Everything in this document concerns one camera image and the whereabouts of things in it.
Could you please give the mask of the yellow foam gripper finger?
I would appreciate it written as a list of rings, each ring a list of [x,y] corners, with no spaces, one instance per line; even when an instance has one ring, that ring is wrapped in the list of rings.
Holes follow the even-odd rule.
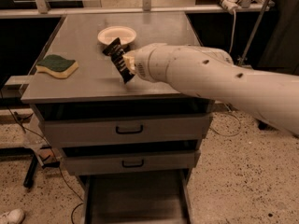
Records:
[[[135,73],[135,52],[133,50],[126,52],[122,55],[122,58],[125,62],[126,67],[129,71],[134,74]]]

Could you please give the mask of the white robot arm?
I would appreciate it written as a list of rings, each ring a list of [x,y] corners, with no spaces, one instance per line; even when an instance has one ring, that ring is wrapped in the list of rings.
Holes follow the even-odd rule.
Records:
[[[123,55],[130,71],[183,94],[220,101],[299,135],[299,76],[233,64],[221,49],[150,44]]]

